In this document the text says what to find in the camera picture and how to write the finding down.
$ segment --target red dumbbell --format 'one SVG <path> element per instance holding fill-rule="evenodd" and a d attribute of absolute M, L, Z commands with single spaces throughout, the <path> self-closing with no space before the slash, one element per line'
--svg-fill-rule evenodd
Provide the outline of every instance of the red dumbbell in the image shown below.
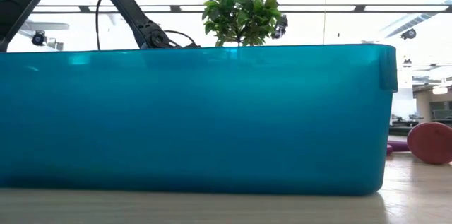
<path fill-rule="evenodd" d="M 438 122 L 426 122 L 411 129 L 407 142 L 388 141 L 386 154 L 411 151 L 428 164 L 452 162 L 452 128 Z"/>

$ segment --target small tree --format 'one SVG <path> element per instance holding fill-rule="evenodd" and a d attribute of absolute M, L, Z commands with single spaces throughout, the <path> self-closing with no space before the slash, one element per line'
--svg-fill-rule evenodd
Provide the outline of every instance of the small tree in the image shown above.
<path fill-rule="evenodd" d="M 209 0 L 204 5 L 206 34 L 215 33 L 216 47 L 225 42 L 236 42 L 237 46 L 262 45 L 275 32 L 281 17 L 276 0 Z"/>

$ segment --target blue plastic bin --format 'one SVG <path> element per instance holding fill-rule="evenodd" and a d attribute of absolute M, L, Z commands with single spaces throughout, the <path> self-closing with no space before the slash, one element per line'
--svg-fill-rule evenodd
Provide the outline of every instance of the blue plastic bin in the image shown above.
<path fill-rule="evenodd" d="M 0 187 L 370 194 L 383 181 L 395 54 L 2 54 Z"/>

